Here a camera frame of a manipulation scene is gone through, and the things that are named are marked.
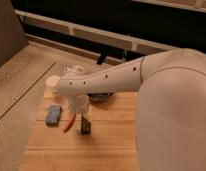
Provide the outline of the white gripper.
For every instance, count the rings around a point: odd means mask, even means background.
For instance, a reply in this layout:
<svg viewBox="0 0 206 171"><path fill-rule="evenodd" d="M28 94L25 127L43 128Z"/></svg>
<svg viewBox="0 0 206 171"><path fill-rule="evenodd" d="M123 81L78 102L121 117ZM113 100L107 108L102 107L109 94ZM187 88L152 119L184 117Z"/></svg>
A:
<svg viewBox="0 0 206 171"><path fill-rule="evenodd" d="M87 95L79 95L68 98L68 109L72 114L87 114L89 111L89 98Z"/></svg>

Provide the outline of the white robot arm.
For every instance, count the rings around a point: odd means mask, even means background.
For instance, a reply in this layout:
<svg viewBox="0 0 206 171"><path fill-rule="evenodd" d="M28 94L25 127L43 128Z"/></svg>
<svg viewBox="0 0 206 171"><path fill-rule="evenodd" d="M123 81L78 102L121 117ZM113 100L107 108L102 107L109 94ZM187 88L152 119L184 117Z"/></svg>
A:
<svg viewBox="0 0 206 171"><path fill-rule="evenodd" d="M140 171L206 171L206 54L179 48L86 75L61 77L62 96L138 93Z"/></svg>

